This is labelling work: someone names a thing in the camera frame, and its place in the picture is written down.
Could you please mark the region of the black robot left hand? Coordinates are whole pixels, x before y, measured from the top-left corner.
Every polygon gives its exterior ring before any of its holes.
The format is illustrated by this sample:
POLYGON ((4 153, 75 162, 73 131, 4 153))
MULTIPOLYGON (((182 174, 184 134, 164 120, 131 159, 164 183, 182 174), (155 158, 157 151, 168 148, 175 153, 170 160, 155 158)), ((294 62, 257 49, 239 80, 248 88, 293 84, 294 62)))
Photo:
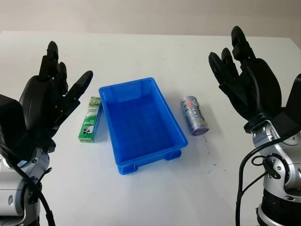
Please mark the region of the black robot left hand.
POLYGON ((93 72, 87 71, 69 88, 66 65, 59 62, 58 46, 54 41, 49 43, 39 74, 29 79, 20 97, 26 129, 35 145, 50 153, 55 150, 53 136, 80 105, 79 98, 92 78, 93 72))

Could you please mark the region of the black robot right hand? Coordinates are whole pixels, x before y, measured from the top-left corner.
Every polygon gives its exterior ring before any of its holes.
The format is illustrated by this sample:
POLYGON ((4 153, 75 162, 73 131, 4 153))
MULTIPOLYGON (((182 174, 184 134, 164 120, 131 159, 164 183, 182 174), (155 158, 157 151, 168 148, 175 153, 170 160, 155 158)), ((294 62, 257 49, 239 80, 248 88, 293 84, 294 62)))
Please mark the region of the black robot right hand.
POLYGON ((224 48, 222 55, 211 52, 210 67, 219 89, 229 98, 237 113, 247 120, 246 133, 281 110, 281 89, 269 65, 257 58, 239 26, 231 31, 233 50, 224 48))

